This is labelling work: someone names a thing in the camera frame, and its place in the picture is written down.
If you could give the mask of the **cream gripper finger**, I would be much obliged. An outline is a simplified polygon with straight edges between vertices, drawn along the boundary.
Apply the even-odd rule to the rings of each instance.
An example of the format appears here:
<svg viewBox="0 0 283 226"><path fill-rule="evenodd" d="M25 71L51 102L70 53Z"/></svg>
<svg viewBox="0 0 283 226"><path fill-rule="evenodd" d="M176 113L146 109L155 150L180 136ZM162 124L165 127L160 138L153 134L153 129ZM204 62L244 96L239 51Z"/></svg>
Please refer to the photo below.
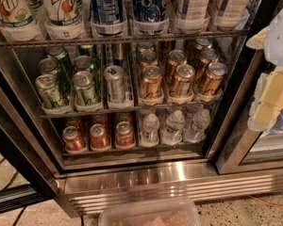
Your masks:
<svg viewBox="0 0 283 226"><path fill-rule="evenodd" d="M275 124L283 109L283 67L267 74L262 73L257 81L254 102L251 104L247 126L263 132Z"/></svg>
<svg viewBox="0 0 283 226"><path fill-rule="evenodd" d="M256 35L251 37L247 42L246 46L255 50L262 50L264 48L264 40L266 38L269 27L266 26L261 29Z"/></svg>

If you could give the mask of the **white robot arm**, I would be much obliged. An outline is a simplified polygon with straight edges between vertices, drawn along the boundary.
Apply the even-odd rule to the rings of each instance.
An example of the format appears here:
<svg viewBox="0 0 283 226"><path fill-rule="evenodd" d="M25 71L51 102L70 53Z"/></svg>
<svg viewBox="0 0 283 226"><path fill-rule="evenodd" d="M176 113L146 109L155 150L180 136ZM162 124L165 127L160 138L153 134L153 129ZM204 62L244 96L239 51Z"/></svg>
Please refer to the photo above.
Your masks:
<svg viewBox="0 0 283 226"><path fill-rule="evenodd" d="M262 73L257 81L247 122L251 130L263 132L274 124L283 109L283 9L246 46L262 50L265 60L275 65L271 73Z"/></svg>

